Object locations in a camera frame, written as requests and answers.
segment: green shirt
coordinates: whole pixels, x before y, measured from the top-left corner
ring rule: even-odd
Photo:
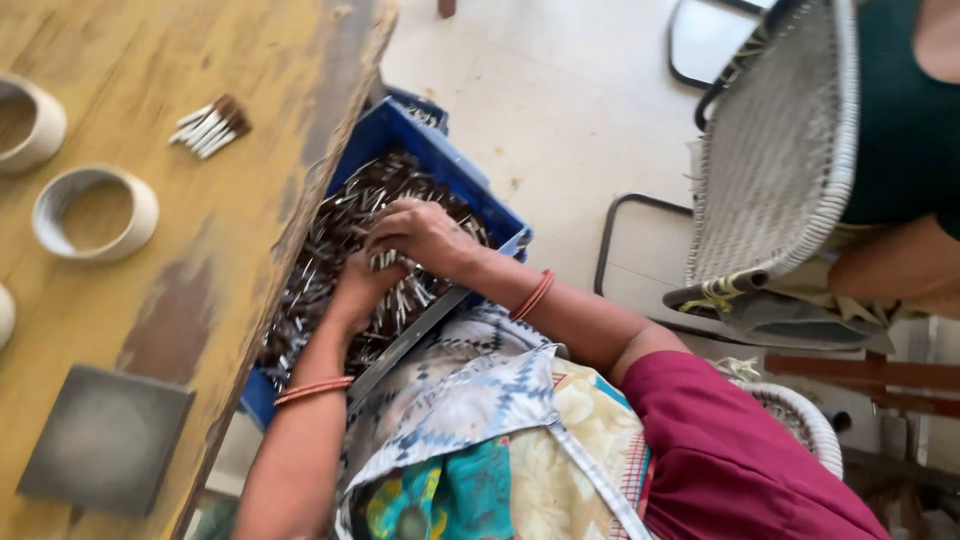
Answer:
[[[860,138],[842,221],[898,224],[936,213],[960,239],[960,85],[932,79],[913,51],[917,0],[860,9]]]

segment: woman's right hand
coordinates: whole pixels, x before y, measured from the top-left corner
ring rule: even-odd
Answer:
[[[397,250],[438,278],[462,282],[488,248],[453,221],[437,203],[393,201],[376,215],[366,247]]]

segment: woman's arm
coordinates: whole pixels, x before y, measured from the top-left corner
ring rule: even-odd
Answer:
[[[910,300],[960,280],[960,241],[933,215],[845,250],[829,273],[834,294]]]
[[[368,260],[365,252],[348,259],[323,321],[297,360],[291,387],[342,377],[350,340],[406,275],[398,265],[373,273]],[[279,409],[247,476],[234,540],[315,538],[327,530],[346,420],[342,390]]]
[[[434,275],[510,310],[520,307],[542,279],[537,270],[477,244],[436,203],[402,199],[390,204],[377,215],[367,245],[399,250]],[[621,359],[631,341],[638,343],[641,356],[687,351],[673,332],[650,319],[561,282],[553,284],[524,320],[566,344],[576,361],[608,376],[613,384],[619,384],[629,364],[639,358]]]

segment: woman's hand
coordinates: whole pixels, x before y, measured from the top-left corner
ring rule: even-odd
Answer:
[[[398,250],[434,276],[455,282],[487,250],[443,207],[417,199],[400,199],[381,210],[366,246],[375,252]]]
[[[370,324],[370,314],[376,303],[406,277],[408,270],[401,264],[373,272],[370,256],[369,250],[361,250],[347,258],[321,327],[332,325],[345,335],[362,331]]]

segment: woman's left hand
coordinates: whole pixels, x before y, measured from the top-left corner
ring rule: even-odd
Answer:
[[[376,304],[408,272],[402,264],[393,264],[373,272],[368,250],[351,255],[337,280],[337,288],[333,291],[321,326],[335,325],[346,335],[362,331],[370,324],[370,314]]]

